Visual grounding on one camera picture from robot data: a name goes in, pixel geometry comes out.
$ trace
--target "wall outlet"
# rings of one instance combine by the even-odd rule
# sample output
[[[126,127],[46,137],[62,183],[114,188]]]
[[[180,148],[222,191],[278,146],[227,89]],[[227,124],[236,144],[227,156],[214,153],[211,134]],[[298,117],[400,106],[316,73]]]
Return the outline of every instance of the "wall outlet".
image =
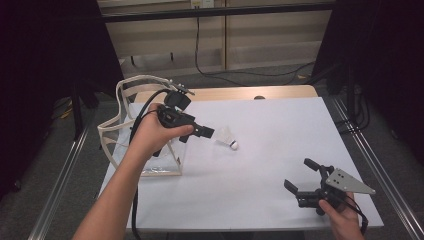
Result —
[[[203,0],[202,8],[213,8],[215,7],[214,0]]]
[[[191,8],[202,8],[202,0],[191,0]]]

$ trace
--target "black curtain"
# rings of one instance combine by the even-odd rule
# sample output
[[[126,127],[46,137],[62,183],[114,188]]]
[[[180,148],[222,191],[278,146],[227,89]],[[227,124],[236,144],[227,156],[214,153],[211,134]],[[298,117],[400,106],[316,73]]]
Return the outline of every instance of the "black curtain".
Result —
[[[76,92],[96,107],[94,92],[113,95],[123,79],[95,0],[0,3],[3,144],[0,195],[30,164],[51,123],[53,103]]]
[[[423,12],[418,0],[370,0],[333,10],[313,76],[339,64],[326,75],[329,93],[338,93],[350,68],[367,99],[424,164]]]

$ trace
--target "small white object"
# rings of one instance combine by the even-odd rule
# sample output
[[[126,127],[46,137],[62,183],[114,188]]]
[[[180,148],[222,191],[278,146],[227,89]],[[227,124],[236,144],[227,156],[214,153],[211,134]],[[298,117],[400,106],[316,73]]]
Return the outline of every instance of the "small white object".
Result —
[[[218,129],[215,139],[230,146],[230,148],[233,150],[238,149],[238,142],[235,140],[228,126]]]

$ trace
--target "gray carpet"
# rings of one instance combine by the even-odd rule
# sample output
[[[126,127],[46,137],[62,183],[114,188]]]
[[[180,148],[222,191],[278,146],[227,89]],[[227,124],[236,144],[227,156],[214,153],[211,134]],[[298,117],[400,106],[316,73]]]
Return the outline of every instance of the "gray carpet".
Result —
[[[283,73],[296,69],[298,66],[282,66],[270,68],[249,69],[257,73]],[[311,67],[302,69],[300,74],[310,73]],[[279,77],[254,76],[248,74],[224,74],[219,77],[230,78],[233,81],[248,86],[257,85],[284,85],[292,81],[293,75]],[[233,83],[222,79],[205,78],[198,74],[178,76],[173,78],[189,88],[203,87],[234,87]],[[304,80],[293,81],[292,84],[301,84]],[[316,86],[317,92],[323,96],[328,109],[335,121],[339,116],[328,96],[325,84]],[[94,202],[103,181],[108,160],[103,151],[99,149],[100,142],[96,126],[117,113],[117,105],[108,97],[101,97],[100,106],[95,110],[95,117],[90,125],[87,139],[78,156],[69,179],[66,191],[52,219],[46,239],[70,239],[75,229]],[[420,200],[421,187],[424,185],[424,169],[404,143],[392,137],[391,129],[379,112],[371,106],[371,123],[363,133],[372,149],[381,160],[384,168],[389,173],[393,182],[405,197],[421,223],[424,222],[424,201]],[[91,110],[84,108],[84,115]],[[43,209],[43,206],[53,188],[56,179],[64,164],[73,143],[73,119],[57,119],[51,126],[49,136],[45,139],[33,164],[22,179],[22,190],[9,193],[0,203],[0,239],[27,239],[34,224]],[[373,196],[373,201],[383,219],[385,226],[379,229],[369,229],[367,239],[410,239],[403,223],[394,211],[389,199],[384,194],[374,174],[370,171],[368,163],[349,134],[342,135],[351,156],[361,173],[362,178],[374,187],[379,194]],[[305,239],[333,239],[331,231],[307,231]],[[166,233],[148,233],[142,235],[144,239],[166,239]],[[284,232],[254,233],[253,239],[293,239],[285,238]],[[134,239],[128,233],[126,239]],[[216,233],[202,234],[170,234],[168,239],[222,239]]]

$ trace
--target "finger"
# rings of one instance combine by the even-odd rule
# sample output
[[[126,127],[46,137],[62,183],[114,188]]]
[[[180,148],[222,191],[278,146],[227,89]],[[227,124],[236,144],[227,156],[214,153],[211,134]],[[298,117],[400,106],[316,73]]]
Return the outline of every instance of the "finger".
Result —
[[[340,220],[341,218],[340,214],[327,201],[320,200],[318,204],[321,207],[321,209],[331,218],[331,220],[335,222]]]
[[[158,107],[159,107],[160,105],[161,105],[160,103],[151,103],[151,104],[149,105],[149,108],[147,109],[147,111],[154,111],[154,110],[157,110],[157,109],[158,109]]]
[[[169,128],[168,134],[170,138],[180,137],[180,136],[186,136],[192,133],[194,130],[194,127],[192,125],[184,125],[180,127],[175,128]]]

